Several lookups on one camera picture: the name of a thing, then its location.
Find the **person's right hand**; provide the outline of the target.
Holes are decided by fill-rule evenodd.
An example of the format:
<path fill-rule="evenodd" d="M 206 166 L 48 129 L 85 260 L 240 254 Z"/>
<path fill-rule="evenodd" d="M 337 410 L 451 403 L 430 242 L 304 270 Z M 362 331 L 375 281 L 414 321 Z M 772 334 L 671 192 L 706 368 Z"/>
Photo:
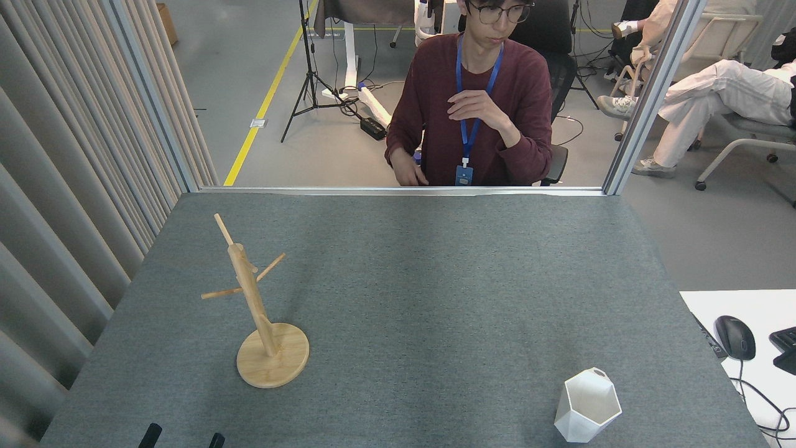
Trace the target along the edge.
<path fill-rule="evenodd" d="M 396 181 L 402 187 L 428 186 L 429 182 L 421 168 L 404 148 L 396 148 L 390 153 L 390 165 Z"/>

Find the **person's left hand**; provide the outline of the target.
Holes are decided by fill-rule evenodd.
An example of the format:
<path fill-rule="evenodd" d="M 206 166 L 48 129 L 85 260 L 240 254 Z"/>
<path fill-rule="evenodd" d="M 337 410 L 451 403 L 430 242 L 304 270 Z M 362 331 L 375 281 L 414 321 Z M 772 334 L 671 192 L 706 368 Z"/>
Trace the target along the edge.
<path fill-rule="evenodd" d="M 505 124 L 505 113 L 494 104 L 485 90 L 467 89 L 450 97 L 447 116 L 452 120 L 480 119 L 488 127 L 500 131 Z"/>

